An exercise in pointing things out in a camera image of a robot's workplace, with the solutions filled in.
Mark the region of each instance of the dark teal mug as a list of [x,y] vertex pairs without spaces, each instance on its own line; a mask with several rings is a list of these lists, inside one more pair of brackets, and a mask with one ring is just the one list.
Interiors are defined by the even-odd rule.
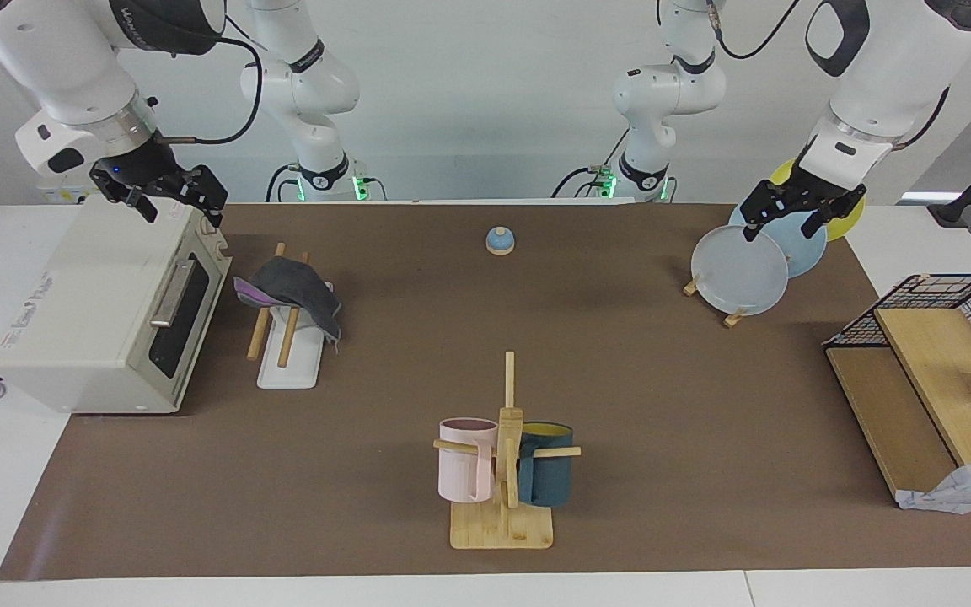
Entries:
[[527,422],[519,442],[519,501],[555,508],[571,493],[571,458],[534,458],[535,449],[571,447],[570,427],[562,423]]

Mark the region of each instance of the mug handle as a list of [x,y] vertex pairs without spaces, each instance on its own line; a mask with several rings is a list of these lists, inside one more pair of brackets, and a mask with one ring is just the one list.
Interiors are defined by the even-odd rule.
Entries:
[[519,458],[519,501],[532,503],[534,500],[534,449]]
[[478,445],[478,468],[475,470],[475,490],[470,495],[474,501],[485,501],[493,492],[493,447],[475,441]]

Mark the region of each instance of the pink mug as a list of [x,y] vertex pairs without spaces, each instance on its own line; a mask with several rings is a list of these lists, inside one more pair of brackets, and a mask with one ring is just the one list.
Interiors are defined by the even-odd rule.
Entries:
[[437,492],[457,503],[488,501],[493,497],[493,449],[496,422],[475,417],[454,417],[440,422],[440,439],[478,447],[478,454],[439,449]]

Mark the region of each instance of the green indicator light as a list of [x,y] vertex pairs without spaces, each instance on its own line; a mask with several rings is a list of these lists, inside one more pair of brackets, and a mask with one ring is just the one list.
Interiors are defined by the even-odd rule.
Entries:
[[369,188],[366,187],[366,181],[363,181],[362,177],[354,178],[354,189],[358,195],[358,200],[366,200],[369,197]]

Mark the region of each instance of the oven door handle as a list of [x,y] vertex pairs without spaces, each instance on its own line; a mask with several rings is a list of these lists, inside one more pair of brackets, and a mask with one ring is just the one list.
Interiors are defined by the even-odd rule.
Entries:
[[178,307],[181,306],[182,297],[185,296],[185,288],[190,284],[190,277],[193,276],[193,270],[196,267],[196,259],[186,259],[174,264],[174,273],[170,274],[166,291],[163,292],[163,298],[159,300],[149,325],[167,328],[174,323],[174,316],[178,314]]

